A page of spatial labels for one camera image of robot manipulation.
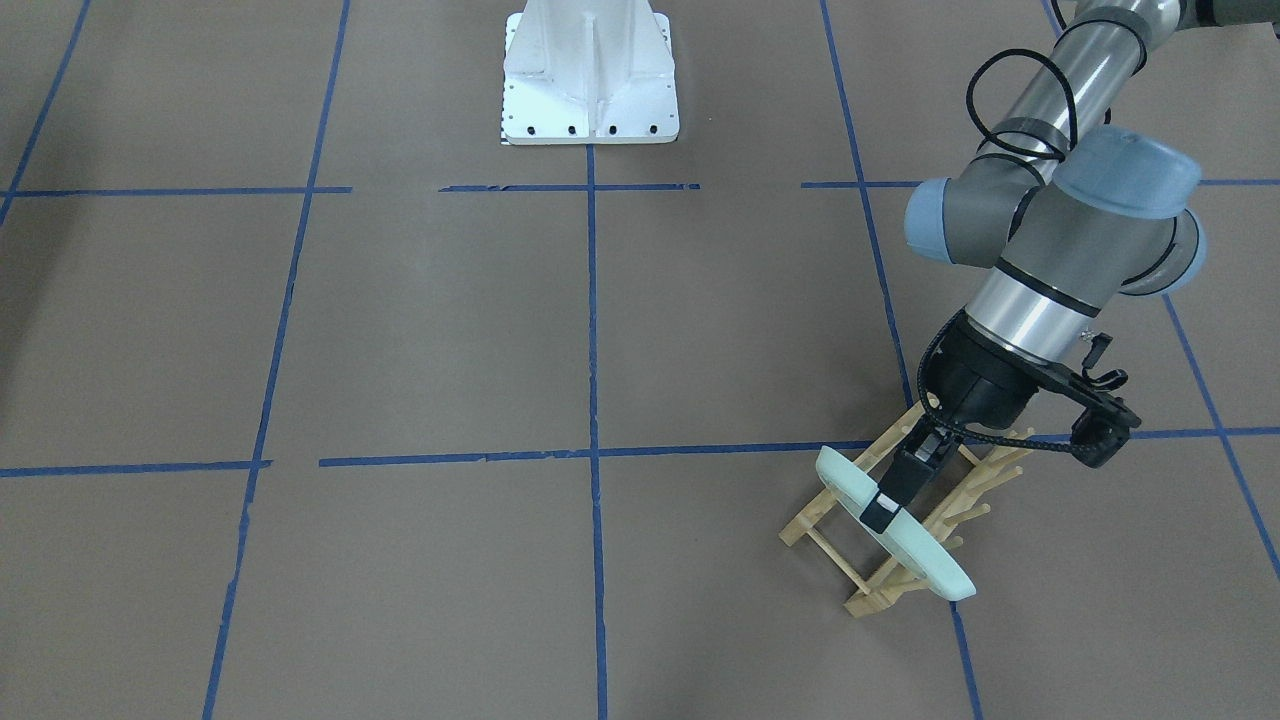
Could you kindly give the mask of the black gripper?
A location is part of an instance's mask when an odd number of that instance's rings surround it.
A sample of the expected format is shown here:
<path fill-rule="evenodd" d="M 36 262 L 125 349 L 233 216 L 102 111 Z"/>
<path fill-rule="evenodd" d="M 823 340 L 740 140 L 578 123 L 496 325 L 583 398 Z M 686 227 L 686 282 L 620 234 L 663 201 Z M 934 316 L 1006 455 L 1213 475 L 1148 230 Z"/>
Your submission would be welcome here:
<path fill-rule="evenodd" d="M 884 533 L 891 521 L 954 459 L 961 436 L 943 428 L 977 423 L 1006 430 L 1043 386 L 1046 365 L 1005 348 L 955 313 L 931 341 L 918 368 L 920 400 L 937 400 L 893 451 L 872 501 L 859 521 Z"/>

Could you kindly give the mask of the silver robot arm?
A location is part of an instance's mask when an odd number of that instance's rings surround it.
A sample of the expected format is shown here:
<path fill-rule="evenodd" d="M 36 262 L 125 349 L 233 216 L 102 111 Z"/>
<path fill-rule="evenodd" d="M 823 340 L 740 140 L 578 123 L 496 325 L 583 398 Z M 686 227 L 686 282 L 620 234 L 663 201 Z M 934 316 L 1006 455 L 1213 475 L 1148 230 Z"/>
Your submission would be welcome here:
<path fill-rule="evenodd" d="M 1276 24 L 1275 1 L 1080 1 L 1005 118 L 966 110 L 980 145 L 964 172 L 914 191 L 904 219 L 925 258 L 988 274 L 927 346 L 922 418 L 860 512 L 882 533 L 966 439 L 1018 447 L 1005 430 L 1046 389 L 1082 407 L 1065 443 L 1039 443 L 1088 468 L 1107 462 L 1140 419 L 1116 396 L 1120 370 L 1092 375 L 1108 347 L 1091 328 L 1115 295 L 1183 287 L 1207 238 L 1187 206 L 1197 161 L 1108 120 L 1149 55 L 1188 29 Z"/>

